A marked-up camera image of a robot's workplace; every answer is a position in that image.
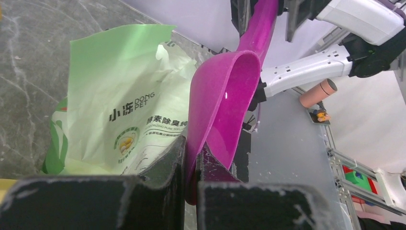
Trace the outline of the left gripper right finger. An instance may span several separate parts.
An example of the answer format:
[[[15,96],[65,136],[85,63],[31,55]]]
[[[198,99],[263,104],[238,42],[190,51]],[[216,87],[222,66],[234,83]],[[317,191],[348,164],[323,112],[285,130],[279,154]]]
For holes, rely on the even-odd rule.
[[[207,145],[196,163],[199,230],[328,230],[330,210],[313,187],[244,183]]]

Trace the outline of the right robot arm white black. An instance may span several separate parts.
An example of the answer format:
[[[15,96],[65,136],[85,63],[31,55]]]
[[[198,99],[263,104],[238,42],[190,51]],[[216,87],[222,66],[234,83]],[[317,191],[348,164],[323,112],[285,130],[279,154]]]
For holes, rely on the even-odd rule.
[[[340,29],[339,42],[294,62],[265,68],[248,107],[282,91],[318,80],[367,78],[389,70],[406,48],[406,3],[402,0],[233,0],[232,23],[245,49],[264,59],[273,22],[286,12],[286,40],[306,20],[325,21]]]

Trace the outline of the green cat litter bag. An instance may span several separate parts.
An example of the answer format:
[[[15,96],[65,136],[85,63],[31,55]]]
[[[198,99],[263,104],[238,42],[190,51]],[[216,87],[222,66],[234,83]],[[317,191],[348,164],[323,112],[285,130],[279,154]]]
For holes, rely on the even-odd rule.
[[[173,30],[129,24],[70,42],[43,173],[139,174],[167,152],[188,124],[196,71]]]

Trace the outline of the magenta plastic scoop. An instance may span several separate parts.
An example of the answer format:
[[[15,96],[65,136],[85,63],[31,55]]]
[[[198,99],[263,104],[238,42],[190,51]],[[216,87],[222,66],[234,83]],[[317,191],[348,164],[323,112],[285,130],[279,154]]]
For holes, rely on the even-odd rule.
[[[259,0],[236,51],[211,57],[193,76],[185,151],[185,200],[190,205],[197,203],[196,160],[204,146],[224,167],[232,164],[278,10],[277,0]]]

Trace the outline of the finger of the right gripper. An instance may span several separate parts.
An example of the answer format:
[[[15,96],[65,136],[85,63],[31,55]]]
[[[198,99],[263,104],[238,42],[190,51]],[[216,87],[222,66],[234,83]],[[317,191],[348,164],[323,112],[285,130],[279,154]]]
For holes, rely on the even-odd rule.
[[[231,0],[231,20],[241,37],[248,28],[248,22],[253,14],[253,0]]]
[[[286,41],[292,42],[295,31],[306,20],[314,20],[329,3],[329,0],[285,0],[284,9],[288,12]]]

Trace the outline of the yellow litter box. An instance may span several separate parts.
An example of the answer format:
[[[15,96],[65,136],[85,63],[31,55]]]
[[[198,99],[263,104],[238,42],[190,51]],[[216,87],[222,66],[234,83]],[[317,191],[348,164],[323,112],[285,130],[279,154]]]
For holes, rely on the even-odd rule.
[[[17,182],[15,179],[2,179],[0,178],[0,202],[3,201],[8,190]]]

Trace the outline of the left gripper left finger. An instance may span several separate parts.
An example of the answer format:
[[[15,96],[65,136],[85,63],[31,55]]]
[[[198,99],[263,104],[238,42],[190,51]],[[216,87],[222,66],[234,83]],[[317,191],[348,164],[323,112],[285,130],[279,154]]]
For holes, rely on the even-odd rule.
[[[3,230],[181,230],[184,136],[139,175],[18,180],[0,206]]]

